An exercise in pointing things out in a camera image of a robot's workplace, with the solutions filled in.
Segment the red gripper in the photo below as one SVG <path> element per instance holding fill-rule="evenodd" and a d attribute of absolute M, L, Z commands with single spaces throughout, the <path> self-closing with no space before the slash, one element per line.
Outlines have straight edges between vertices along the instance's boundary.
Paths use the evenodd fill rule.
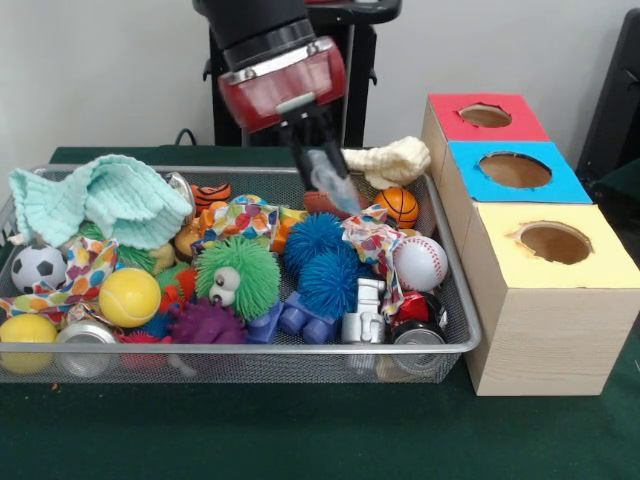
<path fill-rule="evenodd" d="M 304 186 L 313 186 L 313 165 L 297 127 L 284 120 L 287 112 L 309 104 L 326 105 L 345 94 L 346 70 L 334 40 L 320 37 L 307 45 L 218 78 L 218 87 L 236 123 L 250 133 L 280 124 L 280 136 L 289 148 Z M 349 169 L 326 108 L 317 108 L 314 120 L 324 150 L 337 175 Z"/>

